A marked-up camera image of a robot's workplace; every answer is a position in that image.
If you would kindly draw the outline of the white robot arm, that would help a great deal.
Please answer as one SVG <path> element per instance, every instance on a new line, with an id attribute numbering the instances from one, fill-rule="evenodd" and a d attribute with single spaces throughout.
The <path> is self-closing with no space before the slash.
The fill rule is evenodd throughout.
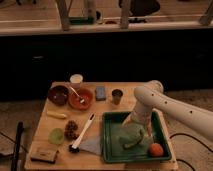
<path id="1" fill-rule="evenodd" d="M 135 106 L 123 121 L 124 125 L 130 122 L 139 123 L 151 132 L 151 114 L 153 109 L 157 109 L 213 142 L 212 111 L 166 96 L 162 83 L 157 80 L 135 87 L 134 96 Z"/>

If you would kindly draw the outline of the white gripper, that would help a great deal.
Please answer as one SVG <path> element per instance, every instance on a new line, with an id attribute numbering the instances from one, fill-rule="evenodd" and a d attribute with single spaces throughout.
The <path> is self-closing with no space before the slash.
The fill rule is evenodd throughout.
<path id="1" fill-rule="evenodd" d="M 141 124 L 149 136 L 152 135 L 151 126 L 152 108 L 146 105 L 136 105 L 130 114 L 125 118 L 122 125 L 126 126 L 131 122 Z"/>

